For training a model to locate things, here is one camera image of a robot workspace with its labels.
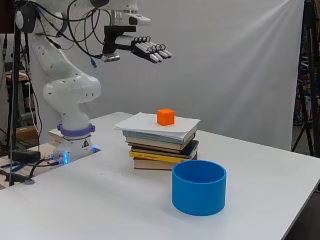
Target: white book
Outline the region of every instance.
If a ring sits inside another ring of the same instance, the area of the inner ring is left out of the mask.
[[[175,124],[162,126],[157,123],[156,114],[138,113],[115,125],[117,130],[127,130],[157,134],[160,136],[184,139],[200,122],[199,119],[176,117]]]

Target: white table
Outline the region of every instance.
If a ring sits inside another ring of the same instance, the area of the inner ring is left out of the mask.
[[[171,173],[134,170],[115,113],[92,122],[102,152],[0,191],[0,238],[281,239],[320,176],[320,160],[198,131],[199,158],[228,172],[225,209],[189,216],[171,204]]]

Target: floor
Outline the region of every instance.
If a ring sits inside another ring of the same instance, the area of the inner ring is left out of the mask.
[[[295,142],[300,127],[293,128],[292,140]],[[297,153],[309,155],[306,134],[303,134]],[[314,193],[285,240],[319,240],[320,239],[320,193]]]

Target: robot fingers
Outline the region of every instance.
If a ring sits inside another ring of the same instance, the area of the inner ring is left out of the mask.
[[[171,58],[172,54],[166,50],[164,44],[155,44],[150,42],[151,38],[137,37],[132,41],[132,52],[142,58],[153,63],[159,63],[167,58]]]

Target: orange cube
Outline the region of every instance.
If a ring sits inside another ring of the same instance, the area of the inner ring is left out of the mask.
[[[162,126],[168,126],[175,123],[176,113],[170,108],[164,108],[158,110],[157,117],[158,124]]]

